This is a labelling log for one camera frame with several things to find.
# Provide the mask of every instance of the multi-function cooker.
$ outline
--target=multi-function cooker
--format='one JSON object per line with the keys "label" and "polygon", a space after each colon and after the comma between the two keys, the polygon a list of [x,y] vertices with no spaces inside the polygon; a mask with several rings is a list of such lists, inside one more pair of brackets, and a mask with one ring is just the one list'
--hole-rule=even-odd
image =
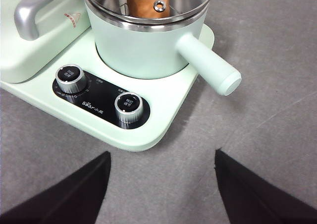
{"label": "multi-function cooker", "polygon": [[156,0],[170,15],[139,18],[127,0],[1,0],[1,86],[120,149],[149,149],[197,72],[221,95],[241,82],[210,50],[209,1]]}

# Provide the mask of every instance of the silver knob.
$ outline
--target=silver knob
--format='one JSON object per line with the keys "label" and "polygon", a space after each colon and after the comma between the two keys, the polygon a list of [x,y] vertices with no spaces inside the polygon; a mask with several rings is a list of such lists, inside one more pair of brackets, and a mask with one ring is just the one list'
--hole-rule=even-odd
{"label": "silver knob", "polygon": [[138,121],[143,113],[142,98],[131,92],[120,94],[115,99],[114,106],[119,120],[124,123]]}
{"label": "silver knob", "polygon": [[87,85],[82,68],[75,64],[67,64],[56,71],[56,81],[62,91],[68,94],[79,93]]}

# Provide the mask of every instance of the white handle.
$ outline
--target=white handle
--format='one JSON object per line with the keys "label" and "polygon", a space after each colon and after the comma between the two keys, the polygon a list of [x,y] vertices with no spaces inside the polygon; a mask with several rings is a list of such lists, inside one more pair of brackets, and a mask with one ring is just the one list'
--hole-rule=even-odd
{"label": "white handle", "polygon": [[192,34],[179,39],[177,50],[220,95],[231,94],[241,83],[240,72]]}

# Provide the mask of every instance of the pot handle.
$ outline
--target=pot handle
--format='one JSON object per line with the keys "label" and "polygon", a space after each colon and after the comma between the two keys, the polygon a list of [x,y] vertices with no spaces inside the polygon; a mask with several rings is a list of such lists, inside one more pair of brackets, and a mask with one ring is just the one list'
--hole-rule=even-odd
{"label": "pot handle", "polygon": [[193,34],[182,36],[176,46],[178,52],[220,95],[231,94],[241,83],[240,72],[196,39]]}
{"label": "pot handle", "polygon": [[22,0],[17,5],[14,22],[21,38],[33,41],[40,36],[35,24],[35,15],[51,1],[53,0]]}

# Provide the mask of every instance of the brown food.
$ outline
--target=brown food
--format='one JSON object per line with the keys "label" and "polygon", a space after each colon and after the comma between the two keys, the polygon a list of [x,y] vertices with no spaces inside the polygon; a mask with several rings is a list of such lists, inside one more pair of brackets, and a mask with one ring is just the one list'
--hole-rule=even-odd
{"label": "brown food", "polygon": [[169,0],[162,0],[166,3],[163,12],[156,12],[153,4],[156,0],[127,0],[130,16],[140,18],[162,18],[169,17]]}

